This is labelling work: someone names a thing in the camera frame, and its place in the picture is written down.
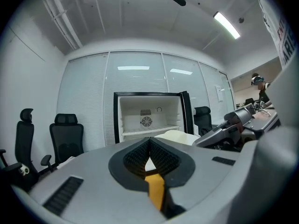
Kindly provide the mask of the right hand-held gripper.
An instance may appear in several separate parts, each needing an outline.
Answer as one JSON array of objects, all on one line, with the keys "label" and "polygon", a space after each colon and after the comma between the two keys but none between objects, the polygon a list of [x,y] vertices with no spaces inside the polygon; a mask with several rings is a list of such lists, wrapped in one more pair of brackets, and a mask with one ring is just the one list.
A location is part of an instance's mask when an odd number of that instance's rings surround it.
[{"label": "right hand-held gripper", "polygon": [[241,140],[255,140],[250,124],[256,114],[252,105],[238,108],[224,116],[224,123],[218,125],[193,142],[201,148],[238,148]]}]

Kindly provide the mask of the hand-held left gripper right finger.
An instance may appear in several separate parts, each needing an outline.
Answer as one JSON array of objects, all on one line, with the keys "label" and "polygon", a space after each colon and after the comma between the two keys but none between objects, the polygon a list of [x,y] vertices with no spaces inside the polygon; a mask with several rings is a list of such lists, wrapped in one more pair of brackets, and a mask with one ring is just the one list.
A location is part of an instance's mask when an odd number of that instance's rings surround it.
[{"label": "hand-held left gripper right finger", "polygon": [[188,146],[162,138],[151,142],[181,151],[195,162],[186,183],[170,187],[173,204],[183,212],[167,218],[149,209],[151,224],[249,224],[279,199],[299,162],[299,131],[280,126],[241,152]]}]

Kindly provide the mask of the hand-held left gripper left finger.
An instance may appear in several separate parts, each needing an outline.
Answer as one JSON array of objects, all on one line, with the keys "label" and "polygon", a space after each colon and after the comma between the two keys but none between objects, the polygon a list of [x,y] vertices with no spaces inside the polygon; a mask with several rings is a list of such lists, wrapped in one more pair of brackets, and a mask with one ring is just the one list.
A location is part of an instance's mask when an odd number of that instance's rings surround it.
[{"label": "hand-held left gripper left finger", "polygon": [[[38,220],[48,224],[161,224],[166,217],[147,192],[123,188],[110,174],[108,162],[130,143],[86,152],[40,181],[29,193],[13,186],[21,203]],[[60,216],[43,204],[69,178],[83,182]]]}]

